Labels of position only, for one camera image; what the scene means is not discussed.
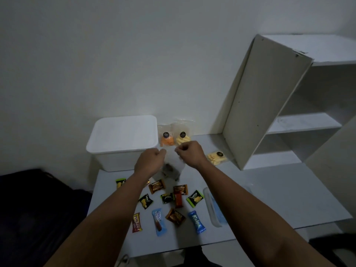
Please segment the white lidded storage box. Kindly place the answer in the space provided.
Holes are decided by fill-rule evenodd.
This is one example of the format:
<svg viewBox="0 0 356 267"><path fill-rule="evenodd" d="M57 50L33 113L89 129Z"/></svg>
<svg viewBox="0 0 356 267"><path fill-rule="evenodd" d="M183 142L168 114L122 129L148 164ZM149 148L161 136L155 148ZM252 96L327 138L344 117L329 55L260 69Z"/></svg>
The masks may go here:
<svg viewBox="0 0 356 267"><path fill-rule="evenodd" d="M158 145L153 115L105 117L95 122L86 151L107 172L133 170L140 154Z"/></svg>

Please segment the dark object on floor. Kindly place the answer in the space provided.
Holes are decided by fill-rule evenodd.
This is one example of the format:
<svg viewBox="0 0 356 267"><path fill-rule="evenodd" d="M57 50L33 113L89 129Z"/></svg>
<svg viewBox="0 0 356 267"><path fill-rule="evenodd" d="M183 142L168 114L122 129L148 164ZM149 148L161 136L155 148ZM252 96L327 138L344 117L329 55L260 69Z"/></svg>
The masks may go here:
<svg viewBox="0 0 356 267"><path fill-rule="evenodd" d="M336 267L347 267L335 250L351 251L356 256L356 233L342 233L312 238L308 242Z"/></svg>

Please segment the dark sofa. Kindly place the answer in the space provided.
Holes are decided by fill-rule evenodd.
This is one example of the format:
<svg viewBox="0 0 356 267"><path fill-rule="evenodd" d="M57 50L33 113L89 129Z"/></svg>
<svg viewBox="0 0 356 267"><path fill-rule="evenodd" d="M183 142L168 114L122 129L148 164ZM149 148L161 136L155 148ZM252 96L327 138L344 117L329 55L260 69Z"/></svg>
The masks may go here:
<svg viewBox="0 0 356 267"><path fill-rule="evenodd" d="M0 175L0 267L43 267L87 216L91 198L41 169Z"/></svg>

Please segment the person's left hand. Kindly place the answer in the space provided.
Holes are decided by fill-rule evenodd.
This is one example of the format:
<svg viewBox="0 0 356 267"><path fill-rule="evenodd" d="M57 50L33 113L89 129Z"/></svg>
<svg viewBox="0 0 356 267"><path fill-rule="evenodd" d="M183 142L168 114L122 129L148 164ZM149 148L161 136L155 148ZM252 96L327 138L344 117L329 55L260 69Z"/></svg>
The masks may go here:
<svg viewBox="0 0 356 267"><path fill-rule="evenodd" d="M134 175L148 180L162 168L163 163L164 159L156 156L156 148L146 149L135 164Z"/></svg>

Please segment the clear bag of orange snacks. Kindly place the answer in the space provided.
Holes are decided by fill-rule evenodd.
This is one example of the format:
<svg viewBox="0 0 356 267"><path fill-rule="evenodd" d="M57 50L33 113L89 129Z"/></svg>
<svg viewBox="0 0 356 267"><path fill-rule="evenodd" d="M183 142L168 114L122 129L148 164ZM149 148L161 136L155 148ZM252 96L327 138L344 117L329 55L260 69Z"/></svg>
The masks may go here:
<svg viewBox="0 0 356 267"><path fill-rule="evenodd" d="M160 147L174 146L174 135L172 125L158 125L158 139Z"/></svg>

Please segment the person's right hand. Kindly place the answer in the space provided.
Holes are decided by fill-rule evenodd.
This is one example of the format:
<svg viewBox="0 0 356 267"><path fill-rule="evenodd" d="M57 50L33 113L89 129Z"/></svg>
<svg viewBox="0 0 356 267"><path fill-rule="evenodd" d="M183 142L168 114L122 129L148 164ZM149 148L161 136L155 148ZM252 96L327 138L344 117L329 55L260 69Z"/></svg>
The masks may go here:
<svg viewBox="0 0 356 267"><path fill-rule="evenodd" d="M208 163L208 159L205 157L201 145L197 141L185 142L180 145L185 145L185 158L182 160L190 167L197 170L201 169Z"/></svg>

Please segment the clear plastic container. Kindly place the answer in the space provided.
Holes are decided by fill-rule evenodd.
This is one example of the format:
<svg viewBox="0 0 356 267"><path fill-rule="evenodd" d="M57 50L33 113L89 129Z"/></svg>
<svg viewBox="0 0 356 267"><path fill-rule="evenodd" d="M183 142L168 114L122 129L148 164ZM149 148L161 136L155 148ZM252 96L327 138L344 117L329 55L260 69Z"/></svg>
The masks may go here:
<svg viewBox="0 0 356 267"><path fill-rule="evenodd" d="M210 217L210 221L213 226L216 228L221 228L224 225L227 225L227 220L225 219L224 215L222 214L215 198L211 194L209 188L205 187L203 189L203 196L206 202L208 214Z"/></svg>

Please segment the person's left forearm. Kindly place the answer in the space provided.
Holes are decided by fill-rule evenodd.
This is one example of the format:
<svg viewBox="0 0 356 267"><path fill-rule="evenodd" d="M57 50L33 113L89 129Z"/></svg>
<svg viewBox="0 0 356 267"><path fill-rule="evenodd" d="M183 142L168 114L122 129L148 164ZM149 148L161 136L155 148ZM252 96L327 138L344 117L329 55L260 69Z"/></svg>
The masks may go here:
<svg viewBox="0 0 356 267"><path fill-rule="evenodd" d="M141 192L159 170L135 170L73 230L44 267L113 267Z"/></svg>

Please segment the clear bag of yellow snacks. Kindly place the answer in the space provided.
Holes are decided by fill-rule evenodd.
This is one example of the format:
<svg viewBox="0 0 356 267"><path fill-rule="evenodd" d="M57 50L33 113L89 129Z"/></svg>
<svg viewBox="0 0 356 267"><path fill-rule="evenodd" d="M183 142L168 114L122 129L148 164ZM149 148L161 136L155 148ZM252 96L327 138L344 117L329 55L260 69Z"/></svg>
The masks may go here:
<svg viewBox="0 0 356 267"><path fill-rule="evenodd" d="M206 157L208 161L211 162L211 164L213 164L214 166L220 165L221 163L228 161L228 158L222 151L208 153Z"/></svg>
<svg viewBox="0 0 356 267"><path fill-rule="evenodd" d="M194 135L194 128L194 120L176 119L172 124L175 145L179 146L182 143L190 142Z"/></svg>

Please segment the black and yellow snack packet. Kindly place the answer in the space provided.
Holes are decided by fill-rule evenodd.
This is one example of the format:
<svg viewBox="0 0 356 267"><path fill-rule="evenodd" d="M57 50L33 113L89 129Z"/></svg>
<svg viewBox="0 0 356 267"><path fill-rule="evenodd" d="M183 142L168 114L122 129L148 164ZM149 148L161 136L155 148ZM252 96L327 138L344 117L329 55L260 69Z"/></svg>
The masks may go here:
<svg viewBox="0 0 356 267"><path fill-rule="evenodd" d="M140 197L138 202L146 210L150 205L153 204L154 201L149 197L149 194L145 194L142 197Z"/></svg>

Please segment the person's right forearm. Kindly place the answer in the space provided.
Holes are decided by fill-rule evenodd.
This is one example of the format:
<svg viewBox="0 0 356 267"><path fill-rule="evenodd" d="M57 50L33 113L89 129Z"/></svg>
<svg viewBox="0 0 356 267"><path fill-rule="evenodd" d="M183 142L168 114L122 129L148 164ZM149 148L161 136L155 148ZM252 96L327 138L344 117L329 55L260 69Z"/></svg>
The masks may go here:
<svg viewBox="0 0 356 267"><path fill-rule="evenodd" d="M256 267L335 267L280 215L207 160L192 164Z"/></svg>

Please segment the white shelf unit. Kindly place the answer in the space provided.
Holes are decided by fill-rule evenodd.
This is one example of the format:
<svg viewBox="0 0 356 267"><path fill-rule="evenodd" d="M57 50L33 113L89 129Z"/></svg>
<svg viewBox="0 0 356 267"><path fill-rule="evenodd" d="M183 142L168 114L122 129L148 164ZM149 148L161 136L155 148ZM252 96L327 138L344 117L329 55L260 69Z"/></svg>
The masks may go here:
<svg viewBox="0 0 356 267"><path fill-rule="evenodd" d="M256 35L223 136L240 170L302 163L356 116L356 39Z"/></svg>

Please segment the clear plastic bag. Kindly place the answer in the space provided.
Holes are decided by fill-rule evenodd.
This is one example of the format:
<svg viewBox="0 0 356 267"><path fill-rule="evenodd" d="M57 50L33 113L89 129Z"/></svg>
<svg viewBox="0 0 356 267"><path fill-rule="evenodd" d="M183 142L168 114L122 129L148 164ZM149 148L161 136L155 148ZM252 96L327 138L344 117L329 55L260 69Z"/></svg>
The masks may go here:
<svg viewBox="0 0 356 267"><path fill-rule="evenodd" d="M182 158L176 153L176 146L163 146L158 150L161 151L163 149L166 150L164 163L161 168L163 177L178 183L186 164L182 160Z"/></svg>

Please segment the light blue candy packet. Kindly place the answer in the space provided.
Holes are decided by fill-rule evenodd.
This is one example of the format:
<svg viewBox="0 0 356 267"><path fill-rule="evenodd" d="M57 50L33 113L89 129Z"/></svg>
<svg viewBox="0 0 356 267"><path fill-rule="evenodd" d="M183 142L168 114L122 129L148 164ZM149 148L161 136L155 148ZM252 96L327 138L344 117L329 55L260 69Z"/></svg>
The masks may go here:
<svg viewBox="0 0 356 267"><path fill-rule="evenodd" d="M167 232L164 219L162 218L162 209L158 208L152 211L156 234L158 237L163 236Z"/></svg>

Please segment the red candy packet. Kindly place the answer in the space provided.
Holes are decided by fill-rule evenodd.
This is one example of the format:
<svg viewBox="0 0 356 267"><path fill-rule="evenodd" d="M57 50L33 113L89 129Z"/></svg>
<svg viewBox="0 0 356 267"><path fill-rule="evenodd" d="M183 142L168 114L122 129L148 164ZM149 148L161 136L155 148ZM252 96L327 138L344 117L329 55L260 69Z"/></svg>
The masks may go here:
<svg viewBox="0 0 356 267"><path fill-rule="evenodd" d="M135 213L132 218L132 233L137 233L142 231L140 213Z"/></svg>

